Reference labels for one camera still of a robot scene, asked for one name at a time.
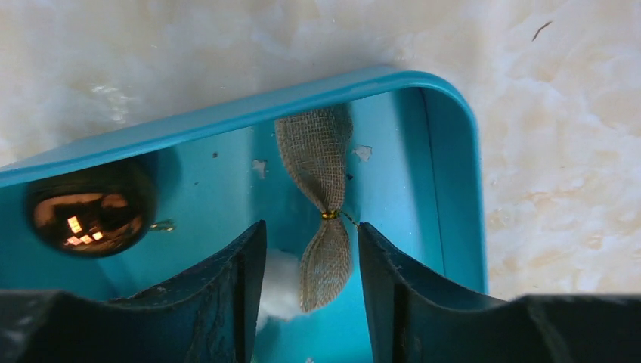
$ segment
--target metallic copper sphere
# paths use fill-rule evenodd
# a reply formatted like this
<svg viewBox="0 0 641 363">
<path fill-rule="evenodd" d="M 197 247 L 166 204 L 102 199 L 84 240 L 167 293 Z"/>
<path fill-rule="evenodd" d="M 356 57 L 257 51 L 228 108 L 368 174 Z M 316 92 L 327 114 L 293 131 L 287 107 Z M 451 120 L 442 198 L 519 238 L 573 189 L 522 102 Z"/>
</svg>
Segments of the metallic copper sphere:
<svg viewBox="0 0 641 363">
<path fill-rule="evenodd" d="M 134 160 L 38 180 L 27 211 L 40 239 L 56 250 L 91 258 L 136 244 L 156 214 L 153 183 Z"/>
</svg>

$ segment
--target white object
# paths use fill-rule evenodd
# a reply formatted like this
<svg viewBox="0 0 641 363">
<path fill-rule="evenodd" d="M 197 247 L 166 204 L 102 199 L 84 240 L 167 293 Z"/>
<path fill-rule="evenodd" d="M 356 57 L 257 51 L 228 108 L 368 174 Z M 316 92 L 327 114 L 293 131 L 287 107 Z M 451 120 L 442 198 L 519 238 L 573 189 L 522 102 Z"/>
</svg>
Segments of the white object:
<svg viewBox="0 0 641 363">
<path fill-rule="evenodd" d="M 294 255 L 267 251 L 256 333 L 265 327 L 269 318 L 291 321 L 302 315 L 299 279 L 299 261 Z"/>
</svg>

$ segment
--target blue bin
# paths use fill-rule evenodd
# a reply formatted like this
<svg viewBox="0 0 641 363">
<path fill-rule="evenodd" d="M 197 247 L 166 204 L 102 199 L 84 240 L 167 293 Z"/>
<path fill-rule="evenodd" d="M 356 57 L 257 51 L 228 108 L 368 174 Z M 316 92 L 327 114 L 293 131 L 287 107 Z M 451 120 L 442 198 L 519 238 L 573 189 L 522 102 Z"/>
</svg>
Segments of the blue bin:
<svg viewBox="0 0 641 363">
<path fill-rule="evenodd" d="M 475 120 L 456 89 L 428 73 L 373 67 L 74 141 L 0 169 L 0 289 L 62 289 L 107 300 L 158 284 L 216 253 L 264 219 L 268 245 L 300 254 L 318 210 L 277 152 L 274 121 L 348 104 L 354 122 L 345 210 L 409 256 L 485 293 L 484 227 Z M 369 159 L 359 150 L 370 150 Z M 77 259 L 38 241 L 24 210 L 26 184 L 140 157 L 158 188 L 157 220 L 138 244 Z M 266 161 L 261 178 L 254 168 Z M 334 302 L 259 334 L 259 363 L 372 360 L 357 268 Z"/>
</svg>

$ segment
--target beige marble surface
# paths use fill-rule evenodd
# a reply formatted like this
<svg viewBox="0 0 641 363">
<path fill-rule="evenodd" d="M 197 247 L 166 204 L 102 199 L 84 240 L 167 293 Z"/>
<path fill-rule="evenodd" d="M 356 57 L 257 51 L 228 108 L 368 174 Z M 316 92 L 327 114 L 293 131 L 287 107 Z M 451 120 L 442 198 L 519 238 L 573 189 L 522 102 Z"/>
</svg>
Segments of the beige marble surface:
<svg viewBox="0 0 641 363">
<path fill-rule="evenodd" d="M 374 64 L 472 105 L 494 295 L 641 291 L 637 0 L 4 0 L 0 164 Z"/>
</svg>

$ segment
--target brown mesh fabric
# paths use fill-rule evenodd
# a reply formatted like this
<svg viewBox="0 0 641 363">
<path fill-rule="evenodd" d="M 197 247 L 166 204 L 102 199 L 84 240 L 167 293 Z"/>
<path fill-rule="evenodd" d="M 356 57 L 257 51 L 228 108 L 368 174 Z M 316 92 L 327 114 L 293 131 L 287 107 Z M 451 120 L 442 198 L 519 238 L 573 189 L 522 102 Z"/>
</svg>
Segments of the brown mesh fabric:
<svg viewBox="0 0 641 363">
<path fill-rule="evenodd" d="M 351 119 L 334 106 L 276 121 L 278 150 L 300 190 L 326 217 L 301 261 L 301 309 L 325 306 L 342 291 L 351 274 L 351 250 L 339 215 L 345 199 L 346 154 Z"/>
</svg>

